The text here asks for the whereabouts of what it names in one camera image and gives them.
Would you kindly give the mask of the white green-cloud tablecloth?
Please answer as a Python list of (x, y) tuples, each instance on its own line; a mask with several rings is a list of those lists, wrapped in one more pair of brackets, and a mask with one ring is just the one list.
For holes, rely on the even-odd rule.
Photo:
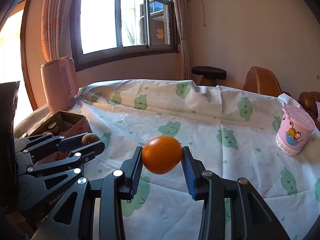
[[(206, 169), (247, 178), (290, 239), (303, 239), (319, 216), (319, 130), (297, 156), (276, 144), (286, 94), (259, 95), (193, 81), (120, 80), (79, 90), (68, 111), (85, 115), (105, 150), (85, 165), (89, 180), (120, 168), (137, 146), (168, 134)], [(142, 170), (134, 200), (122, 201), (126, 239), (198, 239), (202, 201), (188, 193), (182, 165), (157, 175)]]

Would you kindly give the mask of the pink cartoon lidded cup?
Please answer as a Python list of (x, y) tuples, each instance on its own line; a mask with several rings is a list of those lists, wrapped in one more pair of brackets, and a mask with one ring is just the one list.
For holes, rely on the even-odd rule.
[(306, 144), (316, 125), (311, 116), (297, 106), (285, 105), (283, 112), (276, 143), (285, 154), (296, 156)]

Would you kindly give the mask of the black round stool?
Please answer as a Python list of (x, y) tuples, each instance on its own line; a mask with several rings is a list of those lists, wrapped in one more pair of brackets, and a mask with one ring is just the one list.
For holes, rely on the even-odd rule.
[(211, 67), (211, 66), (195, 66), (192, 68), (191, 73), (201, 76), (200, 81), (197, 81), (198, 86), (215, 87), (217, 80), (225, 80), (227, 72), (224, 69)]

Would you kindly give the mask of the brown round fruit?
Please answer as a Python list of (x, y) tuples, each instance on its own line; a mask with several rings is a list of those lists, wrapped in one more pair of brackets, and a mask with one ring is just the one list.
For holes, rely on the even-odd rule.
[(94, 142), (97, 142), (99, 140), (100, 140), (100, 138), (96, 134), (87, 133), (82, 137), (81, 143), (82, 143), (82, 145), (85, 146), (85, 145), (89, 145), (89, 144), (92, 144)]

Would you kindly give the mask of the left pink curtain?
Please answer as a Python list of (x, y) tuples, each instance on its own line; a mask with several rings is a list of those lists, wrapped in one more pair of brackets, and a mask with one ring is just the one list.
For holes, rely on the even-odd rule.
[(65, 34), (72, 0), (43, 0), (41, 12), (41, 44), (46, 62), (61, 57), (61, 40)]

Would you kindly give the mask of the window with dark frame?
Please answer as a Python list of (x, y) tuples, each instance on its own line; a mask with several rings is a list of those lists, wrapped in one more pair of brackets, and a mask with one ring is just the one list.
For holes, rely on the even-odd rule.
[(76, 71), (177, 51), (173, 0), (72, 0), (70, 29)]

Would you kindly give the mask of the pink rectangular tin box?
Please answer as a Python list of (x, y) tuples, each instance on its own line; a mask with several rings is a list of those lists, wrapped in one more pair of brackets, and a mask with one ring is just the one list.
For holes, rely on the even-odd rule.
[[(59, 134), (52, 134), (48, 131), (48, 125), (51, 124), (52, 122), (57, 122), (60, 129)], [(84, 115), (65, 112), (65, 111), (59, 111), (55, 113), (53, 116), (51, 116), (48, 120), (44, 121), (29, 136), (41, 135), (41, 134), (52, 134), (52, 136), (64, 136), (65, 138), (68, 138), (78, 134), (91, 133), (91, 132), (92, 132), (91, 127), (88, 123), (87, 118)], [(70, 152), (55, 152), (49, 155), (48, 157), (42, 159), (41, 161), (38, 161), (35, 165), (62, 160), (68, 156), (70, 156)]]

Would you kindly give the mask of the pink curtain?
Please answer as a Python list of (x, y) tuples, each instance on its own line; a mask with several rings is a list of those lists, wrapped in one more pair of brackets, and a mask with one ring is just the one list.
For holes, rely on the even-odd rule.
[(46, 62), (61, 57), (61, 40), (65, 34), (72, 0), (43, 0), (41, 12), (41, 44)]
[(180, 80), (189, 80), (191, 77), (191, 70), (187, 44), (187, 0), (173, 0), (173, 2), (176, 26), (180, 38), (178, 45), (178, 77)]

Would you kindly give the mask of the brown leather sofa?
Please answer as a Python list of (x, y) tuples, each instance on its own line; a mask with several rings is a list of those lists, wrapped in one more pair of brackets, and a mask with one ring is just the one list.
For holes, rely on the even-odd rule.
[(302, 92), (298, 100), (304, 110), (311, 116), (318, 130), (320, 130), (319, 100), (320, 92)]

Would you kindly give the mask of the orange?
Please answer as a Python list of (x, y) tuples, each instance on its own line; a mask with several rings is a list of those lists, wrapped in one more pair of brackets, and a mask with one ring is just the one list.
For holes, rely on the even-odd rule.
[(142, 150), (142, 163), (154, 174), (168, 173), (182, 160), (182, 157), (181, 144), (169, 136), (153, 138)]

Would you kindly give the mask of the right pink curtain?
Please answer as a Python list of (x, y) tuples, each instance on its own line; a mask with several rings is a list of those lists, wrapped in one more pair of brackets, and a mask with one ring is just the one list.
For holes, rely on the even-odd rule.
[(187, 0), (173, 0), (173, 2), (176, 26), (180, 38), (178, 45), (178, 77), (180, 80), (189, 80), (191, 77), (191, 70), (187, 44)]

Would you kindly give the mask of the small dark jar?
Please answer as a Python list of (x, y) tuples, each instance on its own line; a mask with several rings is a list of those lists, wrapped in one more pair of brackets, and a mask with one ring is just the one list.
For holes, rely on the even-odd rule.
[(59, 126), (57, 124), (57, 122), (52, 122), (51, 124), (48, 125), (48, 131), (52, 134), (59, 134), (60, 133), (60, 129)]

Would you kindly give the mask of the pink electric kettle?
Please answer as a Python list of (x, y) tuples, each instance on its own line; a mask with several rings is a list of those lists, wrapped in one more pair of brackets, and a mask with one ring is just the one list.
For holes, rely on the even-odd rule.
[(64, 56), (43, 64), (41, 78), (51, 114), (74, 106), (79, 86), (72, 57)]

